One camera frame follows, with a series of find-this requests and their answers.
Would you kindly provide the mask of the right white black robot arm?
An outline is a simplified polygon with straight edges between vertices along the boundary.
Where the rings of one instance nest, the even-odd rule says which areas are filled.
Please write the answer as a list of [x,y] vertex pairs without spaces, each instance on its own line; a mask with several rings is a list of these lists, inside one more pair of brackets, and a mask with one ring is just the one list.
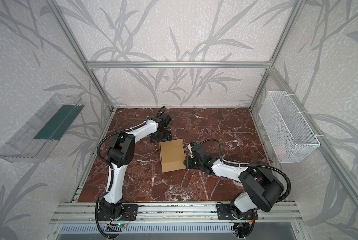
[[235,197],[230,208],[236,219],[242,214],[260,209],[269,212],[275,203],[283,201],[291,191],[291,182],[281,170],[261,164],[229,162],[222,158],[211,157],[202,143],[188,145],[190,155],[184,161],[187,169],[198,169],[214,177],[222,177],[240,182],[244,192]]

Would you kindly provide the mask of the brown cardboard box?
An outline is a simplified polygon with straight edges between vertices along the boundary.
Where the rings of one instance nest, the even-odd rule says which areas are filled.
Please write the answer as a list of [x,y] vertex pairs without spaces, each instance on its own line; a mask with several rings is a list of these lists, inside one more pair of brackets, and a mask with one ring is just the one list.
[[159,148],[163,173],[183,170],[186,168],[184,161],[187,158],[182,139],[161,142],[159,143]]

